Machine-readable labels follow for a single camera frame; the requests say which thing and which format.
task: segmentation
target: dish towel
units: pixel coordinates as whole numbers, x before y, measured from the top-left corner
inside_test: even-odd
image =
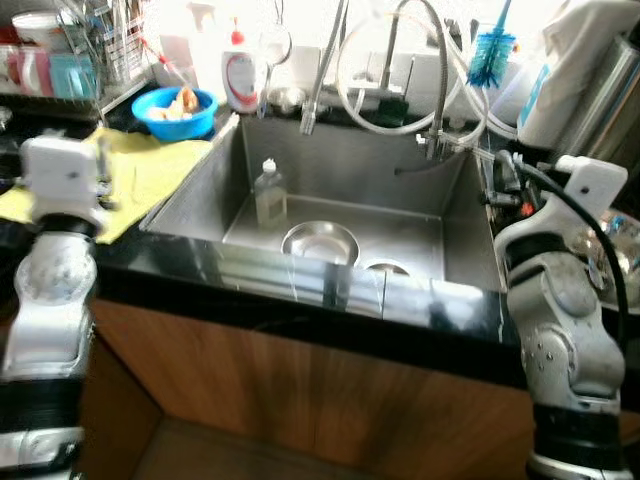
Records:
[[[144,217],[151,208],[168,198],[185,177],[211,150],[211,143],[188,140],[161,143],[140,133],[122,133],[99,128],[85,141],[97,144],[106,137],[108,161],[113,179],[109,197],[118,209],[109,212],[106,230],[98,243],[113,243],[127,228]],[[30,222],[31,193],[13,188],[0,195],[0,217],[14,222]]]

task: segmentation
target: black countertop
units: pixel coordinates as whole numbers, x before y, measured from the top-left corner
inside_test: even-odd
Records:
[[[128,125],[122,130],[141,128],[128,109],[112,115]],[[31,238],[27,227],[0,221],[4,299]],[[444,281],[417,284],[400,275],[145,232],[137,224],[112,245],[98,245],[96,260],[103,299],[525,387],[515,326],[498,292]],[[640,411],[640,389],[632,388],[638,385],[640,369],[628,368],[623,403]]]

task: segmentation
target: kitchen faucet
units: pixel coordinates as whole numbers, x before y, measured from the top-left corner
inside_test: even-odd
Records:
[[[394,88],[390,85],[390,77],[391,77],[391,62],[393,59],[396,37],[398,34],[398,22],[400,18],[399,13],[409,1],[410,0],[402,0],[396,7],[395,15],[393,17],[393,21],[391,24],[391,31],[389,34],[389,43],[387,46],[387,54],[385,58],[385,64],[384,64],[384,69],[383,69],[380,83],[375,88],[365,89],[367,92],[372,93],[376,98],[379,98],[379,99],[380,98],[403,98],[404,96],[404,93],[402,92],[401,89],[398,89],[397,87]],[[440,92],[438,95],[438,103],[436,105],[436,109],[434,112],[433,123],[431,124],[431,128],[429,129],[429,132],[426,138],[418,140],[418,143],[424,144],[426,147],[427,160],[432,161],[440,157],[440,153],[442,150],[440,133],[442,131],[444,103],[445,103],[445,98],[447,94],[447,84],[448,84],[447,49],[445,45],[445,37],[444,37],[444,31],[442,29],[442,23],[440,22],[440,18],[438,17],[437,12],[427,0],[420,0],[420,1],[424,4],[425,8],[427,9],[427,13],[431,17],[431,21],[435,26],[436,36],[438,40],[438,47],[439,47],[439,56],[440,56]],[[335,51],[336,38],[338,37],[339,33],[340,33],[341,42],[344,40],[348,7],[349,7],[348,0],[340,0],[338,9],[336,11],[333,28],[331,30],[331,35],[329,36],[329,43],[327,44],[327,48],[324,51],[322,59],[320,60],[320,67],[318,68],[318,74],[314,81],[313,89],[311,91],[309,101],[305,105],[302,113],[300,133],[302,133],[303,135],[311,135],[313,133],[313,128],[316,122],[316,115],[318,110],[318,101],[320,98],[320,93],[323,89],[324,78],[327,75],[329,64],[331,62],[331,58],[333,57],[333,54]]]

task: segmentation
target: stainless steel sink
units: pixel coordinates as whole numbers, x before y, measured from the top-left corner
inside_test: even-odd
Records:
[[[417,280],[501,289],[474,157],[459,154],[435,170],[398,177],[395,167],[424,162],[413,138],[323,124],[301,136],[298,128],[281,119],[227,125],[211,154],[141,228],[280,252],[291,227],[330,221],[355,236],[356,268],[382,264]],[[251,187],[269,157],[286,179],[289,212],[286,225],[265,231]]]

